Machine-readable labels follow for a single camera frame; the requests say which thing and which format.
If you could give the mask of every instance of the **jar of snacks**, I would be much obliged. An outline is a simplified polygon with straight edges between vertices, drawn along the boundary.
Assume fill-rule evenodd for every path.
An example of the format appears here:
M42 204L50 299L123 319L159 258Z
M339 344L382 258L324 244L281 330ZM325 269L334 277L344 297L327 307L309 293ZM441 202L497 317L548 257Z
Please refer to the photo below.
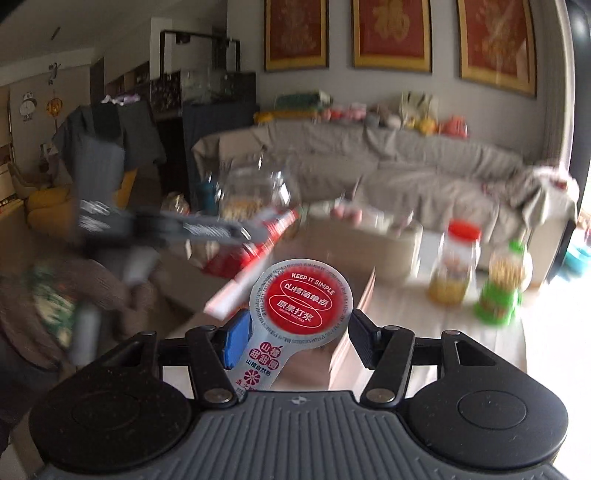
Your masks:
M439 256L431 274L428 295L443 305L464 300L480 258L480 229L462 220L452 220L439 245Z
M511 241L491 255L488 277L503 291L524 291L530 286L533 263L524 244Z
M283 210L300 204L297 182L285 171L269 171L261 165L233 168L222 184L220 216L226 220L250 220L268 207Z
M512 241L491 255L486 281L474 311L480 320L507 325L521 301L521 292L530 284L533 272L531 255L525 245Z

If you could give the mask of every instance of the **hanging ornament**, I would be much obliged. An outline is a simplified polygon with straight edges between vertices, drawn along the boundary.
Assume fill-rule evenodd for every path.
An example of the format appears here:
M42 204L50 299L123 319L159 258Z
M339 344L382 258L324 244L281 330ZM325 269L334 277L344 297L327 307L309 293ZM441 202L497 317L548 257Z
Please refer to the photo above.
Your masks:
M59 98L52 98L47 102L46 110L53 118L57 117L61 112L61 107L64 105L64 102L61 101Z

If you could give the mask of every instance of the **red circular label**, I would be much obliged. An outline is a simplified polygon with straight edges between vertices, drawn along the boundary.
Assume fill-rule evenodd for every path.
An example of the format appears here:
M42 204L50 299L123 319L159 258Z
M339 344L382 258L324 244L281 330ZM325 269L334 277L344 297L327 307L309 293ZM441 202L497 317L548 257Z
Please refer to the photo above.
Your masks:
M282 330L315 335L329 330L343 314L340 282L317 268L300 265L275 278L265 295L265 311Z

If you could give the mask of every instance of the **picture frame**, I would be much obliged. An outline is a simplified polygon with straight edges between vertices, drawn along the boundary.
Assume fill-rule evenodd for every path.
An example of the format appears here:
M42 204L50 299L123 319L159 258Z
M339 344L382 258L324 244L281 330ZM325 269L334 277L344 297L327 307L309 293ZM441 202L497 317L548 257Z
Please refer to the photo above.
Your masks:
M460 77L536 97L530 0L457 0L457 11Z
M352 0L351 5L354 68L433 71L430 0Z
M329 66L328 0L265 0L265 71Z

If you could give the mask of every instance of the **wall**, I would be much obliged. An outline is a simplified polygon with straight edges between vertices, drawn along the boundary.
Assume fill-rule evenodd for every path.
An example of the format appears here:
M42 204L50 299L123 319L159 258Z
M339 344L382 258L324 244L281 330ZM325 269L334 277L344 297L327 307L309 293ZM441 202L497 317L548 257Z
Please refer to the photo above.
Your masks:
M49 65L54 63L61 64L62 69L90 65L93 63L94 53L93 48L82 48L80 50L50 53L41 57L4 65L0 67L0 85L9 85L22 79L49 72Z
M148 20L116 40L104 52L105 83L150 59L151 21Z
M153 18L150 36L150 77L160 76L160 31L180 30L211 35L212 25L198 18ZM193 38L191 43L177 45L174 35L167 35L164 46L165 70L206 69L212 60L212 43L204 38Z
M242 69L257 72L258 99L263 108L274 98L296 90L323 89L337 103L398 103L405 90L439 97L439 117L466 117L473 138L517 150L532 160L542 155L545 121L544 8L550 0L532 0L538 58L538 96L516 93L459 79L457 0L431 0L433 74L351 68L351 2L330 0L330 69L264 73L263 0L228 0L228 36L241 41Z
M46 104L55 96L63 101L63 109L57 118L58 125L79 105L90 103L90 69L77 67L60 69L54 85L48 85L48 74L31 77L10 86L10 110L12 117L12 142L15 162L22 171L35 171L39 164L40 145L51 141L56 132L54 119L47 114ZM33 119L24 122L19 113L22 98L32 92L37 100Z

